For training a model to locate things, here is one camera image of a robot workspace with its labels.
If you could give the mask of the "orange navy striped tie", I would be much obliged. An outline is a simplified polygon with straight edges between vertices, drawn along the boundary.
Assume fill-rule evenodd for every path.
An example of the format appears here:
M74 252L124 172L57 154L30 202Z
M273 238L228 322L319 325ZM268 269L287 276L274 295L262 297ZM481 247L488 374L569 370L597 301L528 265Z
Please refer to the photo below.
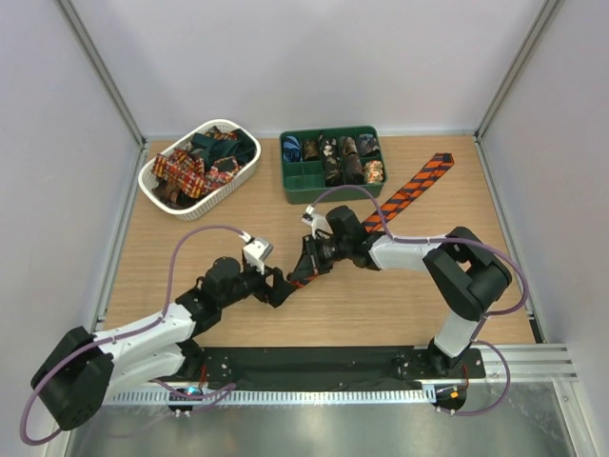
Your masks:
M452 154L434 154L410 181L404 184L382 204L379 210L374 211L362 222L346 206L340 206L331 210L325 218L332 229L332 234L342 238L347 251L346 259L351 260L360 268L374 269L376 265L372 262L370 250L372 250L375 242L380 239L386 239L383 224L393 220L444 176L453 165L454 158ZM320 275L313 276L310 282L318 276ZM308 284L294 285L302 288Z

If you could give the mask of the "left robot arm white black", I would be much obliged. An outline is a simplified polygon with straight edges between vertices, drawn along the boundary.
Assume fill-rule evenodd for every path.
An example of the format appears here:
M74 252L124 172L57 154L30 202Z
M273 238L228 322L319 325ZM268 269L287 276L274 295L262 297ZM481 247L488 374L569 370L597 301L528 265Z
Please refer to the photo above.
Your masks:
M194 379L202 367L194 338L218 324L223 310L250 296L279 307L296 290L279 268L217 259L193 288L163 310L114 330L69 330L31 379L62 431L75 429L105 400L149 380Z

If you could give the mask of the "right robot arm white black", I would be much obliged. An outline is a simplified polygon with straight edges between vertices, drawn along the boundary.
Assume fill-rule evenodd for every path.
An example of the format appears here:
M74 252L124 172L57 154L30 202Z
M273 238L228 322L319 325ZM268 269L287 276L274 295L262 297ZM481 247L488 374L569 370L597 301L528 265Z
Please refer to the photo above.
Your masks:
M385 231L367 230L347 206L326 215L308 208L303 220L311 226L311 233L303 238L301 258L287 275L298 286L327 274L345 259L358 268L407 269L430 275L449 307L441 329L427 347L428 364L441 377L462 367L486 311L512 283L508 269L468 228L454 228L437 241L414 238L401 243Z

